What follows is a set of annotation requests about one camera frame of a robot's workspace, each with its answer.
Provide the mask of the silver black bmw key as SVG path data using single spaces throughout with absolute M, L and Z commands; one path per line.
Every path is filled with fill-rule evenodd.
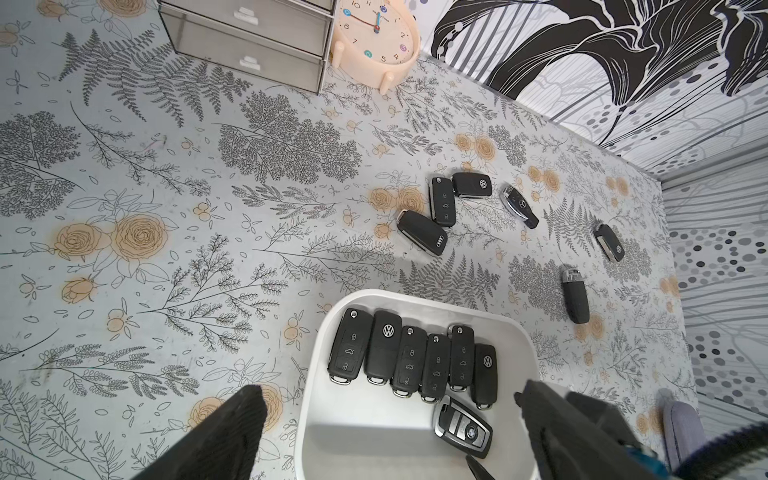
M 478 413 L 450 395 L 445 395 L 433 411 L 435 435 L 465 454 L 485 459 L 490 451 L 493 429 Z

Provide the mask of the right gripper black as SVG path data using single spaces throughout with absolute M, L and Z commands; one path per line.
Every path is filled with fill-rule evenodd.
M 666 473 L 658 454 L 640 442 L 616 405 L 577 392 L 568 393 L 565 400 L 602 436 L 610 438 L 612 445 L 621 448 L 626 458 L 632 458 L 649 473 Z

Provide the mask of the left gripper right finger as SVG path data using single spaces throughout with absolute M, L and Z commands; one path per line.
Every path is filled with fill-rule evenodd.
M 515 394 L 542 479 L 658 479 L 626 458 L 543 381 L 529 380 Z

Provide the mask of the black silver mercedes key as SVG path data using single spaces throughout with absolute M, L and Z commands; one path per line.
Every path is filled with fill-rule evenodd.
M 536 229 L 539 224 L 538 217 L 533 213 L 529 202 L 513 186 L 505 185 L 500 193 L 502 204 L 513 215 L 520 218 L 529 229 Z

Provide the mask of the black key fob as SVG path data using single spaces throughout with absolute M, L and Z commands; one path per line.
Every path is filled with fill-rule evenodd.
M 576 268 L 565 268 L 561 275 L 561 286 L 566 312 L 575 324 L 586 324 L 590 320 L 590 308 L 586 285 L 582 274 Z

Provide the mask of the black car key front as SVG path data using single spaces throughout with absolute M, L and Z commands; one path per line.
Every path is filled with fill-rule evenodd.
M 419 389 L 425 364 L 427 333 L 416 326 L 401 332 L 395 370 L 390 385 L 395 396 L 409 398 Z

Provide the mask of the white storage tray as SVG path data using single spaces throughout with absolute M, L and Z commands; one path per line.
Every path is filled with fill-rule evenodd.
M 482 412 L 491 425 L 489 453 L 481 465 L 496 479 L 535 479 L 538 467 L 514 395 L 539 379 L 529 334 L 516 321 L 484 311 L 385 290 L 366 289 L 339 300 L 321 323 L 313 349 L 297 430 L 295 474 L 299 479 L 470 479 L 465 455 L 439 439 L 435 407 L 419 394 L 401 398 L 390 385 L 360 375 L 348 385 L 331 381 L 327 366 L 346 310 L 400 315 L 406 325 L 445 333 L 466 324 L 479 342 L 496 349 L 498 397 Z

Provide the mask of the black car key audi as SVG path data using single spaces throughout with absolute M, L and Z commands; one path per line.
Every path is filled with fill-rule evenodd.
M 446 231 L 430 218 L 413 210 L 402 210 L 398 215 L 398 230 L 421 250 L 441 256 L 446 248 Z

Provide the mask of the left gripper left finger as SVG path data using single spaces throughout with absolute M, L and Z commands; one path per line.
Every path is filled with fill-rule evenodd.
M 262 388 L 247 385 L 136 477 L 248 479 L 266 419 Z

